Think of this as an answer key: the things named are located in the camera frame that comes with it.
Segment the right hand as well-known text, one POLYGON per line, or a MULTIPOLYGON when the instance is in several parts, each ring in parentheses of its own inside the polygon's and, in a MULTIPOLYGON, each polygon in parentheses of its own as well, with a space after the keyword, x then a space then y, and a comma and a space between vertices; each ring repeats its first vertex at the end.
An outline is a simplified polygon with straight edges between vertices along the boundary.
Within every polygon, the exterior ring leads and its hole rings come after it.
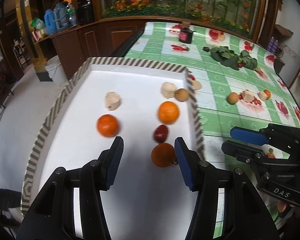
POLYGON ((278 200, 277 201, 277 210, 278 210, 278 218, 285 218, 288 216, 289 213, 292 214, 293 217, 299 218, 300 217, 300 207, 294 206, 292 204, 287 204, 284 201, 278 200))

